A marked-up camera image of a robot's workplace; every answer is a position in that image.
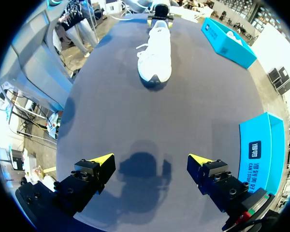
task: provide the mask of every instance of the white sneaker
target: white sneaker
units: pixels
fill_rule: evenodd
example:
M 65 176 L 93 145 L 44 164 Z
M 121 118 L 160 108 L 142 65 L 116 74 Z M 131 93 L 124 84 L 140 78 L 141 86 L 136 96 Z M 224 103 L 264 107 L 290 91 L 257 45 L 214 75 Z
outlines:
M 136 49 L 143 46 L 147 49 L 137 53 L 141 78 L 151 85 L 166 82 L 171 76 L 172 67 L 170 31 L 165 21 L 157 21 L 149 32 L 147 44 Z

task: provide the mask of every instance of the shoelace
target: shoelace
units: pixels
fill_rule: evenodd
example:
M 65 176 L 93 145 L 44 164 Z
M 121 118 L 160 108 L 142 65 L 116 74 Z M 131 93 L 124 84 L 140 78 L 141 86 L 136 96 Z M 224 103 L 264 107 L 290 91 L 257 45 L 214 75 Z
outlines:
M 148 43 L 144 43 L 135 49 L 139 49 L 141 47 L 147 46 L 147 49 L 145 51 L 138 52 L 136 55 L 138 58 L 141 56 L 146 55 L 146 58 L 155 55 L 157 53 L 161 53 L 161 50 L 166 49 L 166 44 L 161 43 L 161 41 L 154 39 L 152 36 L 149 37 Z

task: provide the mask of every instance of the floor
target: floor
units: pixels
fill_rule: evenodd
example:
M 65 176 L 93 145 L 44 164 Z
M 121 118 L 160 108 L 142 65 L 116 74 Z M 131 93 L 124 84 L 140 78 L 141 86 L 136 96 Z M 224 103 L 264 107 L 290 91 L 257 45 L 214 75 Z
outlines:
M 100 25 L 98 25 L 96 30 L 99 40 L 101 40 L 103 36 L 106 35 L 107 32 L 116 23 L 116 19 L 108 17 Z M 92 50 L 92 48 L 88 44 L 86 44 L 86 46 L 90 50 Z M 86 58 L 84 58 L 84 55 L 76 47 L 70 47 L 62 51 L 62 55 L 64 56 L 66 68 L 69 73 L 72 73 L 72 71 L 74 70 L 80 69 L 86 62 Z M 258 61 L 254 62 L 254 64 L 251 65 L 248 71 L 250 72 L 257 87 L 264 111 L 269 111 L 284 120 L 287 142 L 289 138 L 289 113 L 287 111 L 286 105 L 283 102 L 282 97 L 275 92 L 266 73 L 264 72 L 262 66 Z M 42 125 L 45 124 L 45 120 L 38 120 L 37 122 Z M 46 132 L 40 130 L 38 127 L 32 128 L 32 134 L 55 142 L 55 140 L 51 139 Z M 37 138 L 25 139 L 24 147 L 28 150 L 29 153 L 36 156 L 37 164 L 40 165 L 43 169 L 56 166 L 56 145 L 50 141 L 38 140 Z M 286 172 L 287 171 L 285 171 L 285 173 L 283 174 L 283 180 L 285 180 L 285 177 L 287 176 Z M 48 174 L 51 175 L 54 179 L 57 178 L 56 171 L 49 172 Z

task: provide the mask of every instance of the white wall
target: white wall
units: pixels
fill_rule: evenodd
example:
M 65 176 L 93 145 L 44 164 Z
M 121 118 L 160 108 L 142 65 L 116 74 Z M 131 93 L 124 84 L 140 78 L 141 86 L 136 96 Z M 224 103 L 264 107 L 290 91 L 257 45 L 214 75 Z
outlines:
M 271 24 L 266 24 L 251 48 L 266 73 L 283 66 L 290 76 L 290 43 Z
M 216 1 L 216 0 L 211 0 L 211 1 L 215 3 L 213 10 L 217 11 L 217 14 L 219 16 L 222 14 L 223 11 L 227 13 L 227 16 L 226 16 L 227 19 L 225 19 L 226 22 L 230 18 L 233 24 L 238 23 L 238 22 L 240 24 L 243 24 L 246 31 L 249 34 L 251 34 L 253 37 L 260 34 L 260 32 L 257 29 L 255 29 L 247 20 L 242 18 L 238 13 L 232 11 L 231 8 L 229 8 L 228 6 L 225 6 L 223 3 L 219 1 Z
M 266 73 L 284 67 L 290 77 L 290 43 L 271 24 L 266 24 L 251 49 Z M 284 94 L 290 113 L 290 90 Z

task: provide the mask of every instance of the person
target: person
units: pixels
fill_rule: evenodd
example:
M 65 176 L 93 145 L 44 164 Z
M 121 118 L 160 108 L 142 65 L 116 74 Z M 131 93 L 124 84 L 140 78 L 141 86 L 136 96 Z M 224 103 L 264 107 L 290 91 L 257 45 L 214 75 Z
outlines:
M 170 5 L 171 6 L 177 6 L 177 7 L 180 6 L 179 3 L 178 3 L 178 0 L 170 0 Z
M 187 9 L 191 10 L 194 6 L 196 6 L 194 0 L 189 0 L 188 5 L 187 5 Z
M 178 4 L 179 6 L 182 6 L 182 5 L 183 5 L 183 0 L 176 0 L 176 2 L 177 2 L 177 4 Z

